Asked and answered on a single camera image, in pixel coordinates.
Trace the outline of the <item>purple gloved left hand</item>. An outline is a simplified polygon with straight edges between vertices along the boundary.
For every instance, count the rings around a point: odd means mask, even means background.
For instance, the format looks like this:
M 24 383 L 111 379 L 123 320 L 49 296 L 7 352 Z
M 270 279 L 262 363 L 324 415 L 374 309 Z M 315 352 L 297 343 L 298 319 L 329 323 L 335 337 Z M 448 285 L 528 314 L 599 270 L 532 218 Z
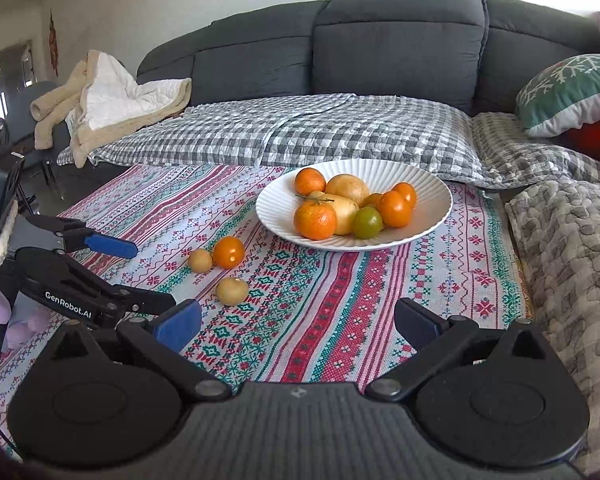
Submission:
M 6 326 L 3 350 L 22 347 L 50 326 L 50 310 L 20 292 L 12 307 L 0 291 L 0 325 Z

